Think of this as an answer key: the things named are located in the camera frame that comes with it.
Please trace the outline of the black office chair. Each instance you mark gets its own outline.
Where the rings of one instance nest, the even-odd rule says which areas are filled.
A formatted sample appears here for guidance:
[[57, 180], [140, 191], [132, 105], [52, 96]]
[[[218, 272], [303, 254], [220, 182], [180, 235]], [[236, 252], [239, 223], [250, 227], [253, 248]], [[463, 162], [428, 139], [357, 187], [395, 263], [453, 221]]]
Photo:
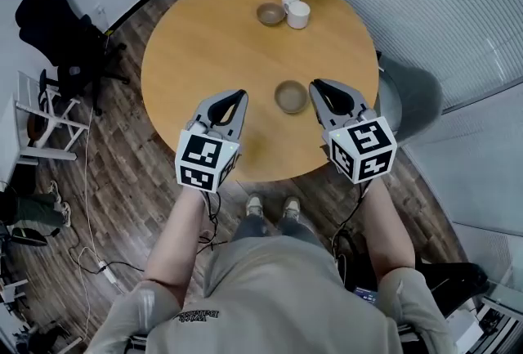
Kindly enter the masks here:
[[56, 80], [44, 75], [40, 80], [57, 87], [63, 100], [81, 96], [91, 85], [92, 108], [100, 116], [101, 80], [130, 83], [128, 77], [108, 71], [127, 46], [119, 43], [109, 49], [109, 37], [92, 23], [89, 15], [77, 16], [68, 0], [22, 0], [15, 18], [20, 39], [39, 50], [56, 68]]
[[[345, 288], [361, 295], [376, 293], [378, 282], [369, 255], [361, 253], [347, 231], [333, 240], [333, 254]], [[447, 318], [469, 298], [484, 294], [489, 288], [483, 269], [469, 262], [428, 263], [416, 257], [421, 272], [442, 315]]]

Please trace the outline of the brown ball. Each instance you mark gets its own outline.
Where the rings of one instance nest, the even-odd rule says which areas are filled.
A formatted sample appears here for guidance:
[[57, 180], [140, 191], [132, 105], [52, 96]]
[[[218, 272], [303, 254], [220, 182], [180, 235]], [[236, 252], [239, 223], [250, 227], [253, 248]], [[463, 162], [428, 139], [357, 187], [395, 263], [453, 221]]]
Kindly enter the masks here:
[[27, 121], [27, 134], [32, 142], [42, 138], [47, 130], [48, 119], [37, 114], [30, 113]]

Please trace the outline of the white mug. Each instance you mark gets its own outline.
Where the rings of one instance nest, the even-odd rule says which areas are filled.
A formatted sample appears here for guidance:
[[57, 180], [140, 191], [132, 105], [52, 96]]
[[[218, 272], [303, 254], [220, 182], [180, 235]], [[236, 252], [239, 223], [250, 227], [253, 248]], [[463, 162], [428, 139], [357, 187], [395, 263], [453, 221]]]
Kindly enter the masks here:
[[295, 1], [284, 4], [284, 10], [287, 14], [287, 24], [293, 29], [306, 28], [311, 9], [305, 2]]

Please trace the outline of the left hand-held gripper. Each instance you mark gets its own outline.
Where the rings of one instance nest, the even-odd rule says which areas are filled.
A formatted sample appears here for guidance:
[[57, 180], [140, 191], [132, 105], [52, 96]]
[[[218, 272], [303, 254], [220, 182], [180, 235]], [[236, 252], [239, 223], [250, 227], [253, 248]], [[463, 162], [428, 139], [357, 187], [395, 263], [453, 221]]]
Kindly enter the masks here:
[[179, 137], [175, 159], [179, 185], [217, 192], [239, 157], [240, 144], [228, 140], [239, 139], [247, 106], [245, 90], [224, 91], [199, 103], [195, 121]]

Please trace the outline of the white desk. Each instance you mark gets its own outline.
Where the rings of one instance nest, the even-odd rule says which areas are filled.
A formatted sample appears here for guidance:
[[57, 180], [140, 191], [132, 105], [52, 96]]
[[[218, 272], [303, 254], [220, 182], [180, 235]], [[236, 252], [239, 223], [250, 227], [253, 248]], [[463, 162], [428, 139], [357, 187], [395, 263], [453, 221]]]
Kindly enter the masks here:
[[67, 150], [22, 146], [17, 127], [16, 103], [14, 96], [11, 96], [0, 118], [0, 191], [5, 190], [16, 165], [23, 158], [75, 161], [77, 155]]

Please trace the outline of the black oval object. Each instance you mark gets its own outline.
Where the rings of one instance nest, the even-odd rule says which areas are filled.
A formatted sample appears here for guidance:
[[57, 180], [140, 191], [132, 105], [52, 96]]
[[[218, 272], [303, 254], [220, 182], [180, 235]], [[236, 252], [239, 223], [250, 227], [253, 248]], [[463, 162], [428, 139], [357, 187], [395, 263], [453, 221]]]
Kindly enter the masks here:
[[40, 232], [25, 227], [14, 227], [11, 231], [11, 241], [33, 247], [47, 246], [47, 239]]

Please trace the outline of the person's grey t-shirt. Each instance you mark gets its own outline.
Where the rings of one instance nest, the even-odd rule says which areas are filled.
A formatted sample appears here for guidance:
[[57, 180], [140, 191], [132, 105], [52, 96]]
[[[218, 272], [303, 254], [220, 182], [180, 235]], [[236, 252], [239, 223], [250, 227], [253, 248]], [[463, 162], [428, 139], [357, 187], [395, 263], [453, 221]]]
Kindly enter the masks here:
[[244, 238], [213, 255], [198, 301], [181, 307], [152, 281], [119, 297], [86, 354], [123, 354], [139, 334], [145, 354], [402, 354], [402, 325], [430, 354], [456, 354], [420, 272], [389, 272], [373, 305], [345, 289], [325, 249]]

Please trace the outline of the white box appliance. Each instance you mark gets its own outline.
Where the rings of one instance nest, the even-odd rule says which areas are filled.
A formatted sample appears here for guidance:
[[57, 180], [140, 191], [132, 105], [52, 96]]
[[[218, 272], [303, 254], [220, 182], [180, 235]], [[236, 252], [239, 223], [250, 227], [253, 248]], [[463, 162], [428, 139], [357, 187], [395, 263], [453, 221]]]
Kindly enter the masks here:
[[458, 354], [468, 352], [484, 334], [476, 316], [470, 311], [456, 310], [446, 318], [446, 321]]

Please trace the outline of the person's right shoe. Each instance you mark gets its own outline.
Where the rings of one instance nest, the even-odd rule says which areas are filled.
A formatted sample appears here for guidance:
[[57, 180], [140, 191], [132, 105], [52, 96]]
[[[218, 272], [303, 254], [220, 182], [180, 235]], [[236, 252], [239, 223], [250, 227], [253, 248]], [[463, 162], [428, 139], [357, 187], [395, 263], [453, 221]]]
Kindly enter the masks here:
[[294, 196], [288, 197], [284, 202], [283, 218], [292, 219], [297, 222], [300, 213], [301, 205], [299, 199]]

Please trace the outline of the person's left forearm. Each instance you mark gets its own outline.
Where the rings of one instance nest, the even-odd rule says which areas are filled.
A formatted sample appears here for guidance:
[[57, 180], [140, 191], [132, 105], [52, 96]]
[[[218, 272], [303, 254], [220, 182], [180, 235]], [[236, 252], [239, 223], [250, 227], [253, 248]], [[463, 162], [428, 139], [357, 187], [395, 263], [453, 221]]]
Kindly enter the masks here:
[[144, 279], [165, 287], [184, 305], [206, 211], [203, 194], [185, 187], [145, 265]]

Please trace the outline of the white power strip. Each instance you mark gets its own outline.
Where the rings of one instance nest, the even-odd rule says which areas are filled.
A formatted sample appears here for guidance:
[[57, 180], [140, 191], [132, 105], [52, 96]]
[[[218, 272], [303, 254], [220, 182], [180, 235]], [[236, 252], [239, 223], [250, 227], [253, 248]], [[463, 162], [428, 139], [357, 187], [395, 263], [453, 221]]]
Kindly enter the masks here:
[[105, 278], [112, 284], [115, 285], [117, 283], [117, 278], [115, 277], [114, 273], [111, 271], [110, 267], [108, 266], [108, 263], [100, 260], [98, 262], [98, 267], [100, 272], [105, 276]]

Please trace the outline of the phone with blue screen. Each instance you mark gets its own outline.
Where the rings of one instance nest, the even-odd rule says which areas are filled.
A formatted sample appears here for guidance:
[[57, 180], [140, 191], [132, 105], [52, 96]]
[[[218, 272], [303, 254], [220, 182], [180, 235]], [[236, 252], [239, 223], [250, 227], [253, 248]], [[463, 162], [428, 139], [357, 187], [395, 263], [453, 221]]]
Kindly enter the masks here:
[[371, 304], [375, 304], [376, 303], [376, 297], [377, 297], [377, 292], [376, 291], [373, 291], [373, 290], [370, 290], [370, 289], [364, 289], [364, 288], [361, 288], [361, 287], [355, 287], [353, 293], [364, 299], [366, 302], [369, 302]]

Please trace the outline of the person's grey-blue trousers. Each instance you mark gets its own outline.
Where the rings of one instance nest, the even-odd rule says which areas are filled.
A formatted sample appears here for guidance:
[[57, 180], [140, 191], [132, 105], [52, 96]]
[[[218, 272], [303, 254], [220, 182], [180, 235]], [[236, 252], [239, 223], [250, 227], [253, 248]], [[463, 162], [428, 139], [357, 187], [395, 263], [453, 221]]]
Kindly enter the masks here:
[[[294, 239], [308, 242], [323, 248], [323, 244], [316, 236], [314, 228], [311, 228], [311, 224], [305, 218], [306, 223], [299, 222], [299, 219], [290, 217], [282, 217], [278, 224], [277, 229], [281, 235], [293, 237]], [[253, 237], [267, 237], [269, 231], [267, 229], [267, 223], [264, 217], [258, 217], [257, 215], [247, 216], [243, 219], [235, 233], [231, 238], [231, 242], [241, 240], [244, 238]]]

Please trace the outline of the white folding stool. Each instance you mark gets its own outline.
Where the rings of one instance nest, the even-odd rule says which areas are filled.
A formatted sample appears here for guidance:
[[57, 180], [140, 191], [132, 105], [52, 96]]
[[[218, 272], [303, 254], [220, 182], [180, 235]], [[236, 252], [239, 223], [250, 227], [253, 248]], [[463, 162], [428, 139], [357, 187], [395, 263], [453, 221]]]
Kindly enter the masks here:
[[[71, 148], [80, 136], [88, 130], [84, 123], [73, 121], [69, 113], [80, 101], [72, 98], [63, 100], [61, 94], [51, 87], [50, 82], [44, 73], [37, 81], [28, 75], [18, 73], [18, 88], [15, 98], [16, 109], [27, 115], [27, 121], [30, 113], [40, 115], [48, 119], [47, 130], [42, 138], [32, 142], [27, 134], [27, 121], [23, 128], [19, 128], [20, 144], [22, 146], [31, 146], [35, 148], [48, 148], [46, 144], [52, 133], [58, 128], [64, 128], [69, 134], [69, 141], [64, 148], [54, 148], [73, 152]], [[19, 163], [30, 164], [32, 159], [23, 158]]]

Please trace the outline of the person's left shoe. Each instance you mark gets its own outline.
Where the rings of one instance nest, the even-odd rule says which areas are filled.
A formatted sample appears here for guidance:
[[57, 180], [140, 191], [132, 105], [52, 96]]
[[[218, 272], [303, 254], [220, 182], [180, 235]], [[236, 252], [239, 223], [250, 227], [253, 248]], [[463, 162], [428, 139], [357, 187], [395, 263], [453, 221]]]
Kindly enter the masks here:
[[258, 194], [252, 194], [248, 197], [246, 203], [246, 216], [264, 218], [262, 198]]

